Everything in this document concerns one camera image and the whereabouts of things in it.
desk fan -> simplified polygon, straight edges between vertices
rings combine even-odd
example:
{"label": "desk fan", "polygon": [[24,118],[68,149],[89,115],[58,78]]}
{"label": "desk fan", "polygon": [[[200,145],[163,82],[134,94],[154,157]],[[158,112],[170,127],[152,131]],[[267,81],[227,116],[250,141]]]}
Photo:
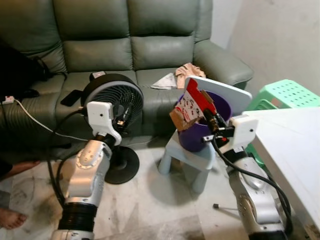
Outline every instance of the desk fan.
{"label": "desk fan", "polygon": [[[112,126],[122,135],[141,113],[144,96],[128,77],[110,73],[93,79],[83,90],[81,105],[85,107],[92,101],[113,105]],[[115,146],[104,180],[110,184],[125,183],[137,174],[139,165],[139,158],[131,148]]]}

white wall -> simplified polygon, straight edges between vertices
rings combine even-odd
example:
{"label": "white wall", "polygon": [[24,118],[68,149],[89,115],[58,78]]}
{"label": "white wall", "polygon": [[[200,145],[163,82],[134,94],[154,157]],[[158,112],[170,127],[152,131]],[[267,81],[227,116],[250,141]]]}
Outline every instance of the white wall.
{"label": "white wall", "polygon": [[211,41],[228,48],[243,0],[213,0]]}
{"label": "white wall", "polygon": [[320,95],[319,0],[213,3],[211,39],[253,68],[250,92],[291,79]]}

tiled floor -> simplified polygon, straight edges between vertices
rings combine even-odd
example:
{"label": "tiled floor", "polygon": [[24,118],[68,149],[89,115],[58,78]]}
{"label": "tiled floor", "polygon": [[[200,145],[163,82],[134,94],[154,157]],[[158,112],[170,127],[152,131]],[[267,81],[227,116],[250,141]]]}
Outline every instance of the tiled floor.
{"label": "tiled floor", "polygon": [[[183,171],[184,167],[178,161],[173,161],[169,175],[159,174],[157,165],[165,144],[166,140],[156,139],[148,144],[131,146],[139,156],[140,169],[136,177],[125,184],[104,184],[95,218],[95,239],[247,240],[237,211],[212,208],[213,203],[236,207],[224,165],[216,161],[204,192],[194,194],[185,176],[185,172],[192,174],[192,171]],[[68,161],[63,167],[64,190],[72,168]],[[8,202],[10,193],[9,207],[28,215],[22,227],[0,229],[0,239],[50,239],[62,209],[52,190],[47,164],[42,162],[34,169],[1,182],[0,186],[0,199],[6,196]],[[303,230],[298,228],[290,239],[304,239]]]}

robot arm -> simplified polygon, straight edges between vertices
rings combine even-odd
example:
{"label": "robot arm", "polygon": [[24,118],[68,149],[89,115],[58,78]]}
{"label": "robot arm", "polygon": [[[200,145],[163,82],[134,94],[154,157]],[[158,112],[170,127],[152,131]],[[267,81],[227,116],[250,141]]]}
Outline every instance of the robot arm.
{"label": "robot arm", "polygon": [[69,182],[62,218],[51,240],[94,240],[94,219],[112,148],[122,139],[112,126],[111,103],[89,102],[87,112],[95,139],[90,140],[73,158],[75,171]]}
{"label": "robot arm", "polygon": [[[230,126],[227,127],[211,112],[204,111],[204,115],[212,133],[221,133],[218,134],[221,137],[218,141],[223,156],[243,170],[268,178],[266,172],[244,150],[256,136],[258,120],[248,115],[236,116],[230,119]],[[213,136],[203,138],[204,142],[212,140]],[[271,194],[271,186],[230,166],[227,168],[227,173],[249,239],[286,240],[284,223]]]}

white table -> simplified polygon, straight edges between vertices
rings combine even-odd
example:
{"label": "white table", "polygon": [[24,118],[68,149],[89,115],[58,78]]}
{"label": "white table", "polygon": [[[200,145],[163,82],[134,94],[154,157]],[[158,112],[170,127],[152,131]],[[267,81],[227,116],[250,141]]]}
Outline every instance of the white table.
{"label": "white table", "polygon": [[245,111],[259,119],[255,150],[312,239],[320,239],[320,107]]}

